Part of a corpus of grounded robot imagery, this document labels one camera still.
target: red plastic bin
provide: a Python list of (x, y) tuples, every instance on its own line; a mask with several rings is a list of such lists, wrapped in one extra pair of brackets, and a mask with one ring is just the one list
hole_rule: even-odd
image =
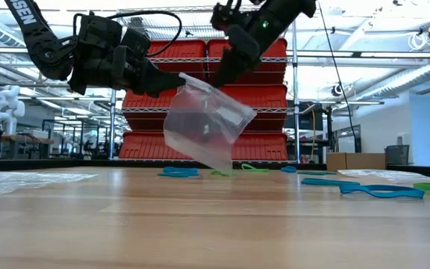
[[(161, 50), (168, 41), (152, 41), (149, 53)], [(207, 45), (203, 40), (175, 41), (165, 52), (151, 58), (204, 58)], [(167, 72), (184, 72), (194, 78), (206, 80), (205, 63), (155, 63), (159, 69)]]
[[(221, 58), (223, 49), (230, 49), (227, 40), (208, 41), (208, 57)], [(263, 54), (267, 58), (286, 58), (287, 41), (283, 38), (276, 40)], [(220, 63), (208, 63), (208, 79), (212, 81)], [(282, 84), (287, 63), (261, 63), (254, 72), (242, 75), (235, 84)]]
[[(238, 102), (253, 108), (286, 108), (287, 88), (277, 85), (231, 85), (221, 91)], [(123, 108), (168, 108), (176, 90), (161, 93), (158, 99), (147, 95), (138, 96), (130, 90), (125, 95)], [(128, 113), (124, 116), (132, 130), (161, 130), (166, 113)], [(282, 113), (258, 113), (246, 128), (247, 131), (281, 131), (287, 115)]]
[[(286, 140), (285, 134), (244, 133), (235, 142), (232, 158), (247, 161), (286, 161), (288, 159)], [(168, 147), (163, 132), (126, 132), (119, 158), (190, 159)]]

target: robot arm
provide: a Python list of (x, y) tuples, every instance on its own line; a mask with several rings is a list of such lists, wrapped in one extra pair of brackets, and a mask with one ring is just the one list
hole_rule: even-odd
[[(54, 80), (66, 80), (72, 72), (69, 86), (75, 92), (84, 95), (91, 85), (157, 97), (162, 90), (185, 84), (184, 79), (159, 70), (149, 61), (150, 40), (146, 36), (128, 28), (122, 38), (122, 26), (112, 20), (115, 16), (76, 14), (74, 34), (58, 39), (33, 0), (5, 1), (36, 67)], [(81, 30), (76, 34), (78, 17)]]
[[(261, 4), (264, 0), (250, 0)], [(215, 75), (215, 87), (233, 83), (248, 69), (254, 69), (262, 54), (275, 42), (300, 13), (313, 17), (315, 0), (267, 0), (259, 10), (240, 12), (241, 0), (232, 9), (217, 4), (211, 18), (212, 26), (225, 32), (231, 50), (225, 50)]]

